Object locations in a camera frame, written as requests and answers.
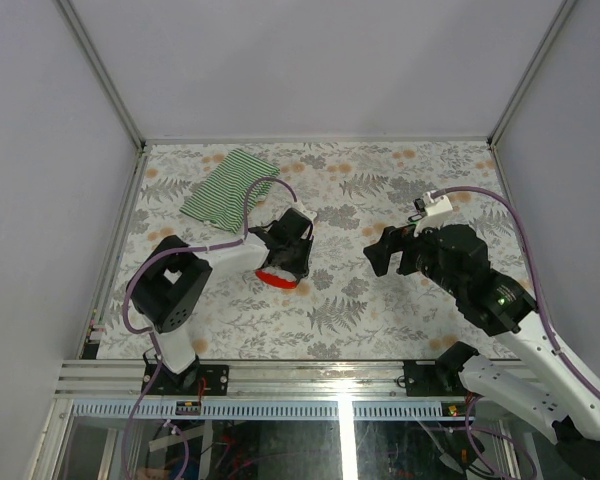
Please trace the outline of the red handled carabiner keyring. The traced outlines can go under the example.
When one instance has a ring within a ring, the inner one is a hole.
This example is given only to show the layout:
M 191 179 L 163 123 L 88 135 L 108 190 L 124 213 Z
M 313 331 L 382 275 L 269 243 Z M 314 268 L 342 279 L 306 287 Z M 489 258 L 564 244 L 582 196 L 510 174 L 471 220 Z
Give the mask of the red handled carabiner keyring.
M 255 275 L 265 284 L 281 290 L 293 290 L 298 286 L 295 278 L 284 278 L 280 273 L 257 270 Z

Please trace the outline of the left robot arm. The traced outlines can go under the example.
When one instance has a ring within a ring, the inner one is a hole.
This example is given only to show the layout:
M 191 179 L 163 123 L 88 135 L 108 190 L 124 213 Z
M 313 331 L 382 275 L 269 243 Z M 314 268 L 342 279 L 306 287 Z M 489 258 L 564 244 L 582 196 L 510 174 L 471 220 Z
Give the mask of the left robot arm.
M 198 356 L 187 329 L 204 290 L 214 280 L 247 272 L 274 288 L 296 288 L 309 273 L 314 218 L 291 207 L 270 224 L 251 227 L 244 239 L 193 247 L 171 235 L 154 249 L 127 291 L 148 322 L 166 367 L 164 382 L 175 393 L 198 385 Z

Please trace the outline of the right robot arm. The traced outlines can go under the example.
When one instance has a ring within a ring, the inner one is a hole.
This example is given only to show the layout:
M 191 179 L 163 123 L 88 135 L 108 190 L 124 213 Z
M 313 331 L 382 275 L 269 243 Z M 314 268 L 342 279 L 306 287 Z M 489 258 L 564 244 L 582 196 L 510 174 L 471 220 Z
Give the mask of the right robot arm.
M 377 276 L 400 254 L 398 274 L 420 273 L 449 293 L 469 323 L 514 353 L 541 383 L 509 374 L 459 342 L 438 359 L 435 378 L 443 392 L 465 388 L 496 402 L 542 433 L 578 475 L 600 479 L 600 378 L 549 334 L 536 301 L 491 266 L 486 243 L 471 227 L 387 227 L 363 253 Z

